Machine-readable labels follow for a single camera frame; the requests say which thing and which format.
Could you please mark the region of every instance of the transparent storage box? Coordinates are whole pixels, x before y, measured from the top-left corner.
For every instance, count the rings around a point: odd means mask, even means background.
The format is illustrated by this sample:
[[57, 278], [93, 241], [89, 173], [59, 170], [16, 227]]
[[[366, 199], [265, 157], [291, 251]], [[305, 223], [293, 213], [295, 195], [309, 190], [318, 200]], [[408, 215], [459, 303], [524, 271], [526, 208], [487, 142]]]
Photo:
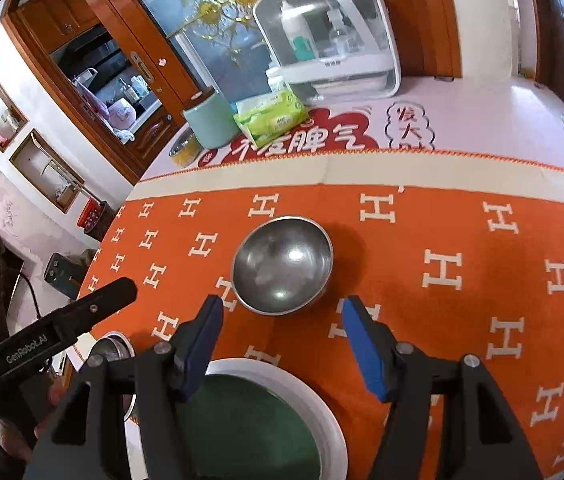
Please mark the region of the transparent storage box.
[[280, 75], [305, 102], [398, 91], [399, 58], [383, 0], [258, 0], [254, 16]]

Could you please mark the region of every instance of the green tissue package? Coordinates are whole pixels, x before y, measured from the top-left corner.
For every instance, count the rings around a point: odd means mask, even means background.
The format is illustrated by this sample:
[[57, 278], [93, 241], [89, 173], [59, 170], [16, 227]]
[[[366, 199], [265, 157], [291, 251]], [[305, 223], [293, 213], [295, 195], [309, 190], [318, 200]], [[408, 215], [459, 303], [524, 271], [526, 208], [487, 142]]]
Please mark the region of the green tissue package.
[[245, 99], [237, 106], [233, 118], [256, 148], [266, 146], [309, 118], [302, 102], [290, 90]]

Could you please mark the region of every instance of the cable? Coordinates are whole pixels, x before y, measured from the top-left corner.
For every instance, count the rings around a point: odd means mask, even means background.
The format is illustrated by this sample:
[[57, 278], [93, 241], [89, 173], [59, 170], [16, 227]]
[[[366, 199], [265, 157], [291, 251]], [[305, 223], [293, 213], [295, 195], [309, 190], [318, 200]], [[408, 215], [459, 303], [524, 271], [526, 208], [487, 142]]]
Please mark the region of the cable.
[[[42, 314], [40, 313], [40, 306], [37, 304], [37, 296], [35, 295], [35, 291], [33, 290], [33, 285], [31, 285], [31, 280], [29, 280], [28, 277], [23, 272], [20, 272], [19, 275], [28, 284], [28, 288], [31, 289], [31, 295], [33, 296], [33, 304], [35, 306], [35, 315], [37, 316], [37, 319], [42, 319]], [[52, 360], [47, 359], [46, 363], [44, 364], [44, 368], [41, 371], [43, 373], [48, 372], [48, 370], [50, 370], [51, 365], [52, 365]]]

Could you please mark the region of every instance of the bolt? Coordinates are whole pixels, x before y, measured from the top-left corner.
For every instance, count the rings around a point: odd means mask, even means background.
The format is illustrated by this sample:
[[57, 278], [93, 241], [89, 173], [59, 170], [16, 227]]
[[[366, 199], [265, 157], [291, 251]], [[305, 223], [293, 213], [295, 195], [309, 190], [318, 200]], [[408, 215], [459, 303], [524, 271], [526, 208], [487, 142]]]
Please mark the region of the bolt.
[[477, 355], [466, 354], [464, 356], [464, 364], [471, 368], [477, 368], [480, 366], [480, 358]]
[[171, 351], [171, 343], [167, 341], [160, 341], [153, 347], [153, 350], [159, 355], [167, 354]]
[[95, 355], [91, 355], [91, 357], [88, 358], [86, 364], [92, 368], [97, 368], [103, 362], [104, 362], [104, 358], [99, 354], [95, 354]]
[[395, 345], [395, 349], [398, 351], [398, 354], [406, 355], [413, 353], [413, 345], [404, 341], [400, 341], [397, 345]]

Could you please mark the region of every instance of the silver bowl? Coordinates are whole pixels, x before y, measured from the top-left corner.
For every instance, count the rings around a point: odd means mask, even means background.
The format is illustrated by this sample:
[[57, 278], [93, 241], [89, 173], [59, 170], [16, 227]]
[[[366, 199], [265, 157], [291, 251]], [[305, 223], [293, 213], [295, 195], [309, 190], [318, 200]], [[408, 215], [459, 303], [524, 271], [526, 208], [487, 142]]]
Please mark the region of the silver bowl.
[[308, 218], [282, 216], [246, 237], [231, 273], [235, 294], [246, 308], [281, 316], [317, 299], [332, 268], [333, 245], [326, 231]]
[[[135, 350], [128, 338], [121, 332], [108, 332], [95, 341], [90, 349], [91, 355], [101, 355], [107, 361], [119, 361], [135, 357]], [[122, 405], [124, 407], [124, 420], [128, 420], [135, 409], [136, 395], [123, 395]]]

